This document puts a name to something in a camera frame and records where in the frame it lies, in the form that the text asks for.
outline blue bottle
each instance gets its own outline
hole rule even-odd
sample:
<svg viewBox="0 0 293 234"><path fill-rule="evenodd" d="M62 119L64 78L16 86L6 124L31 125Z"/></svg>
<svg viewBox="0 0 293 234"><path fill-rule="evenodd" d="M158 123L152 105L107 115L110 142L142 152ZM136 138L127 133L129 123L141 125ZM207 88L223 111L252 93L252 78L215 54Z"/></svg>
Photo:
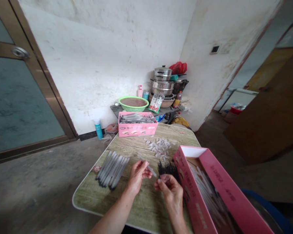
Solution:
<svg viewBox="0 0 293 234"><path fill-rule="evenodd" d="M143 90L143 95L142 97L145 99L145 100L148 100L149 99L149 91L148 90Z"/></svg>
<svg viewBox="0 0 293 234"><path fill-rule="evenodd" d="M103 138L102 129L100 125L100 119L94 119L94 126L97 132L98 139L101 140Z"/></svg>

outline door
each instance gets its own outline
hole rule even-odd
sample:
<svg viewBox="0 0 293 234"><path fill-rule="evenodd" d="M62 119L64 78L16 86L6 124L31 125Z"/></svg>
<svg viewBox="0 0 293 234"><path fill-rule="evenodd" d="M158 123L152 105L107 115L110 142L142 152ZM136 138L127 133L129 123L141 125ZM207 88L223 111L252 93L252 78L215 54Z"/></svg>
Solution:
<svg viewBox="0 0 293 234"><path fill-rule="evenodd" d="M249 164L293 146L293 56L224 134Z"/></svg>
<svg viewBox="0 0 293 234"><path fill-rule="evenodd" d="M275 48L247 83L248 90L259 92L293 55L293 48Z"/></svg>
<svg viewBox="0 0 293 234"><path fill-rule="evenodd" d="M8 0L0 0L0 160L74 139Z"/></svg>

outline green basin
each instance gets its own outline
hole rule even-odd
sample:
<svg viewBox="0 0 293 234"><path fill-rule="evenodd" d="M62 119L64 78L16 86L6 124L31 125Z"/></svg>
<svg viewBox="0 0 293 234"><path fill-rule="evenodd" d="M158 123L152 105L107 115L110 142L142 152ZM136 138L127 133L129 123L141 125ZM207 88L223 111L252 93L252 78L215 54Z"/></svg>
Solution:
<svg viewBox="0 0 293 234"><path fill-rule="evenodd" d="M146 105L145 106L141 106L141 107L132 107L132 106L127 106L122 104L121 100L125 99L125 98L136 98L136 99L142 99L144 101L146 101ZM136 96L125 96L125 97L121 97L120 99L118 99L118 102L120 103L121 107L128 112L143 112L144 109L149 105L149 101L145 100L144 98L141 97L136 97Z"/></svg>

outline pink cardboard box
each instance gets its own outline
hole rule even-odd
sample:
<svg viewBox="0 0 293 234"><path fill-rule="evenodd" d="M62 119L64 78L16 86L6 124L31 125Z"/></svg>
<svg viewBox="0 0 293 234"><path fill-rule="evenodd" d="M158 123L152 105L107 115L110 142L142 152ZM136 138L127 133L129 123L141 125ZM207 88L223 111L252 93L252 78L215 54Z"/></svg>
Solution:
<svg viewBox="0 0 293 234"><path fill-rule="evenodd" d="M204 169L244 234L273 234L209 149L180 146L174 155L194 233L232 233L229 225L216 228L196 184L189 162Z"/></svg>
<svg viewBox="0 0 293 234"><path fill-rule="evenodd" d="M126 115L136 112L120 112L118 114L118 131L119 137L132 137L132 136L140 136L140 135L154 135L158 122L155 120L153 114L151 112L138 112L140 115L144 117L153 117L155 123L119 123L120 115Z"/></svg>

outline spray bottle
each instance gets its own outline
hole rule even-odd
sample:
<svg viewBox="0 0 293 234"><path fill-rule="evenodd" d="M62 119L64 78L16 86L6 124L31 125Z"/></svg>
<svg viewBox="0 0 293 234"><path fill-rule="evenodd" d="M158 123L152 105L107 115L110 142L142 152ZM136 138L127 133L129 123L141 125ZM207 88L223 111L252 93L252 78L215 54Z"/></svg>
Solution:
<svg viewBox="0 0 293 234"><path fill-rule="evenodd" d="M142 85L138 85L139 86L139 89L138 89L138 97L142 97L142 95L143 95L143 90L142 90Z"/></svg>
<svg viewBox="0 0 293 234"><path fill-rule="evenodd" d="M94 126L95 126L98 139L101 140L103 138L103 134L102 134L102 129L100 125L100 119L95 118L93 121L94 121Z"/></svg>

